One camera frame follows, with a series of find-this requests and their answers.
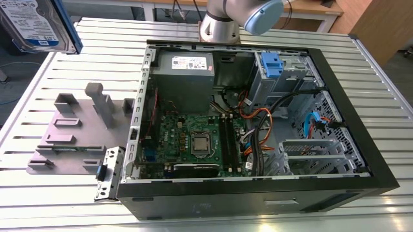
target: green circuit board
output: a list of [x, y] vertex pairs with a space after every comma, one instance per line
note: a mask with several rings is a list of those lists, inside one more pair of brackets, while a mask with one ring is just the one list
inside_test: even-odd
[[[159, 146], [156, 149], [155, 162], [165, 165], [169, 163], [208, 163], [220, 166], [219, 177], [247, 176], [247, 171], [242, 166], [242, 157], [238, 143], [236, 155], [240, 170], [228, 170], [223, 167], [222, 144], [219, 137], [219, 117], [218, 116], [187, 116], [168, 115], [161, 117]], [[235, 141], [239, 140], [239, 131], [244, 128], [244, 120], [234, 118], [230, 120], [234, 132]], [[192, 154], [193, 135], [205, 136], [209, 138], [209, 154], [204, 157]], [[148, 165], [148, 178], [165, 178], [164, 165]]]

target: metal bracket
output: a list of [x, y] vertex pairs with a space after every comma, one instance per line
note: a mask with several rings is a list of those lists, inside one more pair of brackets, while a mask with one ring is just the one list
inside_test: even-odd
[[107, 149], [104, 160], [99, 166], [96, 179], [97, 179], [97, 192], [95, 202], [116, 202], [117, 184], [120, 181], [120, 171], [124, 158], [124, 148], [116, 146]]

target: motherboard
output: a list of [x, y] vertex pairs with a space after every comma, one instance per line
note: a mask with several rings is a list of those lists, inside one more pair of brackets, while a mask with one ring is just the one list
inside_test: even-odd
[[236, 142], [243, 133], [242, 118], [161, 116], [157, 148], [143, 149], [145, 178], [248, 176]]

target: hard disk drive label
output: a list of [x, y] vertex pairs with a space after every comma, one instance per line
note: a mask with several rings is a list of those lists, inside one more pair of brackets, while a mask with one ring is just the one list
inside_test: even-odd
[[207, 69], [205, 57], [173, 57], [172, 69]]
[[56, 46], [58, 39], [46, 19], [38, 14], [36, 0], [0, 0], [0, 7], [20, 35], [34, 45]]

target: wd hard drive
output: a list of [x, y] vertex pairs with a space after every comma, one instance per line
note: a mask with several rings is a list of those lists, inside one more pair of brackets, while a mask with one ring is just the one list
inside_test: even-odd
[[60, 0], [0, 0], [0, 23], [20, 51], [80, 53], [81, 41]]

